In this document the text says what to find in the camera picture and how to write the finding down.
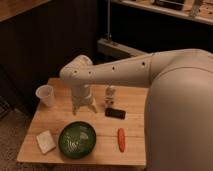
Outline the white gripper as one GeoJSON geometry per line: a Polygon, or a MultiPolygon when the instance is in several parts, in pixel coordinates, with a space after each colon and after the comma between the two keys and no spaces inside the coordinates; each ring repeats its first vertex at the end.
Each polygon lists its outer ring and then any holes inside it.
{"type": "Polygon", "coordinates": [[[80,106],[88,105],[88,108],[92,110],[94,113],[97,113],[97,108],[95,104],[91,104],[93,102],[93,95],[89,85],[80,85],[74,86],[72,88],[72,113],[76,115],[80,106]]]}

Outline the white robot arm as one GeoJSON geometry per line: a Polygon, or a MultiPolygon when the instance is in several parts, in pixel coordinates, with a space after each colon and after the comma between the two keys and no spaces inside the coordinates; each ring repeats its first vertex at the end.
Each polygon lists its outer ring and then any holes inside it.
{"type": "Polygon", "coordinates": [[[79,55],[60,70],[74,108],[91,84],[146,87],[146,171],[213,171],[213,53],[180,49],[94,65],[79,55]]]}

